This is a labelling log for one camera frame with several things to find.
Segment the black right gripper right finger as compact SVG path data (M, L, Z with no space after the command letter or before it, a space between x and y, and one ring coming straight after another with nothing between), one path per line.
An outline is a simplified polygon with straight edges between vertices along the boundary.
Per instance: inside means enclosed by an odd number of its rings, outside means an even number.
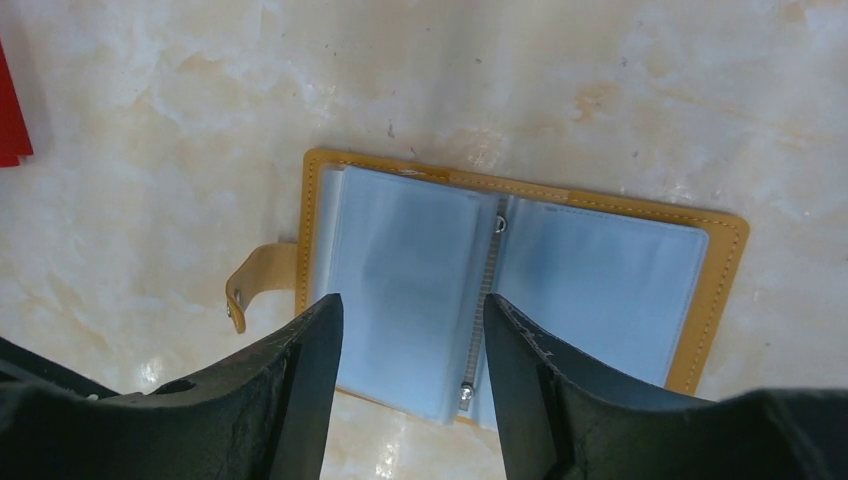
M758 389L718 402L631 377L484 304L486 356L510 479L843 479L847 393Z

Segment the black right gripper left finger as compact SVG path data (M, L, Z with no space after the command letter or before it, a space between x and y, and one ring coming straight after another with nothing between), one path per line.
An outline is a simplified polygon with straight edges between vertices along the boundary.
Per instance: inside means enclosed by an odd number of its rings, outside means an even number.
M5 479L316 479L343 338L339 295L149 394L1 383Z

